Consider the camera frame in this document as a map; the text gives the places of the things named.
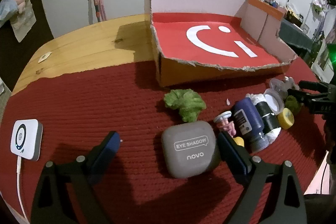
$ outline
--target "white curved line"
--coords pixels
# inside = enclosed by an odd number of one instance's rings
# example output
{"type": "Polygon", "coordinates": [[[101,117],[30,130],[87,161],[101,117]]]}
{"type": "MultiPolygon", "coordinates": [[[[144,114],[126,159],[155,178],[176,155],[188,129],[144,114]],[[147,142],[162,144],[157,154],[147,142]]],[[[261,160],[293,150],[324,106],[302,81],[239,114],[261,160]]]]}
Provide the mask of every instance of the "white curved line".
{"type": "Polygon", "coordinates": [[[200,26],[194,26],[191,27],[189,30],[187,30],[187,38],[190,40],[192,44],[194,44],[197,47],[202,48],[203,50],[207,52],[212,52],[214,54],[220,54],[224,56],[229,56],[229,57],[239,57],[237,54],[234,52],[228,52],[224,50],[220,50],[218,48],[211,47],[201,40],[198,39],[197,37],[197,32],[201,30],[211,30],[211,28],[208,25],[200,25],[200,26]]]}

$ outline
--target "blue bottle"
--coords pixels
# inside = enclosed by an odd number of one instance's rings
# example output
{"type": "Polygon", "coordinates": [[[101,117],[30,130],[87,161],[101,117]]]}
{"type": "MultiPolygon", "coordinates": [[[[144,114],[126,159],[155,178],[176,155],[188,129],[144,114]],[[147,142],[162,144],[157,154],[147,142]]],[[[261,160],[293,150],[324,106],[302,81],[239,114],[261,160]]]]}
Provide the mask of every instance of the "blue bottle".
{"type": "Polygon", "coordinates": [[[238,101],[232,107],[235,125],[239,127],[243,139],[250,144],[252,152],[259,152],[268,147],[265,137],[264,123],[250,98],[238,101]]]}

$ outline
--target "clamp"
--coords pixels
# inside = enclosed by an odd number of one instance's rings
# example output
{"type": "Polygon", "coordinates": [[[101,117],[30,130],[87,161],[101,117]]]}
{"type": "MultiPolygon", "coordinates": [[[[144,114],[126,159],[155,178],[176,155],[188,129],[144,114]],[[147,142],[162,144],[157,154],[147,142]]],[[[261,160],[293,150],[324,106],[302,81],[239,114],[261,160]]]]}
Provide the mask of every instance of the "clamp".
{"type": "Polygon", "coordinates": [[[88,224],[111,224],[98,204],[91,185],[100,181],[117,153],[120,136],[111,131],[87,156],[56,165],[48,161],[36,187],[31,209],[31,224],[77,224],[66,183],[72,183],[80,208],[88,224]]]}
{"type": "MultiPolygon", "coordinates": [[[[325,125],[330,128],[333,134],[331,138],[336,140],[336,86],[325,82],[300,81],[299,87],[320,92],[312,94],[289,89],[288,95],[294,96],[299,103],[305,104],[309,108],[309,113],[323,114],[322,118],[325,120],[325,125]]],[[[336,164],[335,146],[330,154],[330,161],[332,164],[336,164]]]]}
{"type": "MultiPolygon", "coordinates": [[[[85,157],[68,164],[48,161],[42,170],[31,210],[31,224],[76,224],[65,183],[73,184],[88,224],[111,224],[95,199],[91,185],[98,183],[120,145],[120,137],[110,132],[85,157]]],[[[225,224],[248,224],[259,202],[265,183],[272,183],[262,224],[307,224],[305,202],[292,163],[268,164],[235,143],[228,132],[218,136],[221,159],[226,161],[237,183],[243,185],[238,202],[225,224]]]]}

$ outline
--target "yellow tape roll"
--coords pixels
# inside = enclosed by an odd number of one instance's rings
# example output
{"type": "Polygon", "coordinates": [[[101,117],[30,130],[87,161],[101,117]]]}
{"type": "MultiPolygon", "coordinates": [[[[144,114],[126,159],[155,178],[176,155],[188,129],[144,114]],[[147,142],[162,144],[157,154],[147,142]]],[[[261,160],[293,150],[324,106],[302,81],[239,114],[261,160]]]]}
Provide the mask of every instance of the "yellow tape roll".
{"type": "Polygon", "coordinates": [[[288,108],[284,108],[278,115],[278,120],[281,128],[289,129],[294,124],[294,115],[288,108]]]}

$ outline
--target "green sponge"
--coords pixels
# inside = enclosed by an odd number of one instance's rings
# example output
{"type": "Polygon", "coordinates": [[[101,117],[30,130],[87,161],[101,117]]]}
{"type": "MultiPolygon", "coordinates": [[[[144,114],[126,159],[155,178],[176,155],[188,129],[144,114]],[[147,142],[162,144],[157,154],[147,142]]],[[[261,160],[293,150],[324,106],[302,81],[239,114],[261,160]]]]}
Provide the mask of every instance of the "green sponge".
{"type": "Polygon", "coordinates": [[[171,90],[165,94],[166,107],[179,109],[179,114],[184,122],[196,122],[199,113],[207,106],[201,96],[191,89],[171,90]]]}

